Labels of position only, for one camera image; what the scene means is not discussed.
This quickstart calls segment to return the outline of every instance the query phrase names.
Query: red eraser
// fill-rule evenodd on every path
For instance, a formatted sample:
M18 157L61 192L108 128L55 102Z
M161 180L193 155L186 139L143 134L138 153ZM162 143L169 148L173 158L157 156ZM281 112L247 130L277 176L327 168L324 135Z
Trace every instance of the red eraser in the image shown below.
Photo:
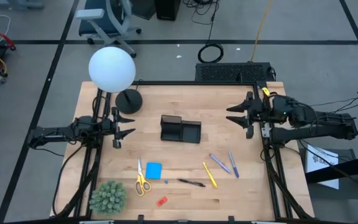
M159 207L161 207L161 205L163 205L165 202L167 202L167 197L166 196L164 196L164 197L162 197L158 202L157 202L157 205L159 206Z

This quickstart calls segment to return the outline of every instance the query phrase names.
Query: wooden tabletop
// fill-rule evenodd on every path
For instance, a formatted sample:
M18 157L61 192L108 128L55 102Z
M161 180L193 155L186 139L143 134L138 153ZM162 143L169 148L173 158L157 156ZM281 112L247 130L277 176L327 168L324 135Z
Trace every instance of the wooden tabletop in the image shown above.
M268 83L268 88L285 94L283 83ZM247 91L252 91L251 86L141 85L138 90L143 97L142 108L135 114L122 114L135 122L120 124L122 130L136 130L121 141L121 149L112 147L113 136L104 138L97 184L98 187L109 180L124 183L126 208L111 217L93 213L93 219L136 220L138 215L144 215L145 220L227 220L233 215L239 221L274 220L266 166L259 156L263 149L259 126L254 124L254 137L246 139L246 131L226 119L226 116L243 116L227 112L226 108L241 103ZM96 92L92 82L83 82L75 117L92 114L91 104ZM161 141L162 114L181 116L186 121L201 121L200 144ZM295 141L287 146L298 150ZM68 145L65 159L77 147ZM228 151L232 152L236 162L239 179L208 156L214 154L232 169ZM301 159L291 150L282 149L281 152L288 189L313 216ZM144 175L147 162L162 164L161 179L148 180L152 190L143 197L137 196L134 190L138 155L142 159ZM85 149L82 149L63 171L55 202L57 211L63 209L78 188L84 156ZM211 186L203 162L215 178L217 189ZM206 187L181 183L177 178L202 182ZM281 216L285 217L282 194L278 188L277 192ZM158 207L157 201L163 196L168 202ZM88 193L85 193L81 214L85 214L87 201Z

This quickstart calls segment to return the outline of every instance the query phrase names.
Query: white globe lamp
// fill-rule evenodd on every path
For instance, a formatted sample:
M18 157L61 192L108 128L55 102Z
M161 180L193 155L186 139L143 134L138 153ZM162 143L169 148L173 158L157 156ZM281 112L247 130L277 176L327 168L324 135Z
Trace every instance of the white globe lamp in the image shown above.
M142 95L127 89L135 79L136 68L132 57L117 47L104 47L89 61L92 82L103 91L118 93L116 106L124 114L132 114L142 107Z

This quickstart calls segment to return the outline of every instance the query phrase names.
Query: blue sponge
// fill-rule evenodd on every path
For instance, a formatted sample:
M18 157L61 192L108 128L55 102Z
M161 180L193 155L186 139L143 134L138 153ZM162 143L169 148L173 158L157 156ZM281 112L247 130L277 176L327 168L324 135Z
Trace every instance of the blue sponge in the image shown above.
M146 178L147 179L161 179L162 165L158 162L148 162L146 165Z

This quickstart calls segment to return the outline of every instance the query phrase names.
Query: black lamp base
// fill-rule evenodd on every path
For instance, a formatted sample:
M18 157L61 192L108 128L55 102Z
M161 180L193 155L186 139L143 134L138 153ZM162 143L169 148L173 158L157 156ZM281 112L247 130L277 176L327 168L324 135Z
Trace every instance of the black lamp base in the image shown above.
M117 109L123 114L136 113L140 110L142 104L142 95L137 90L124 90L116 98Z

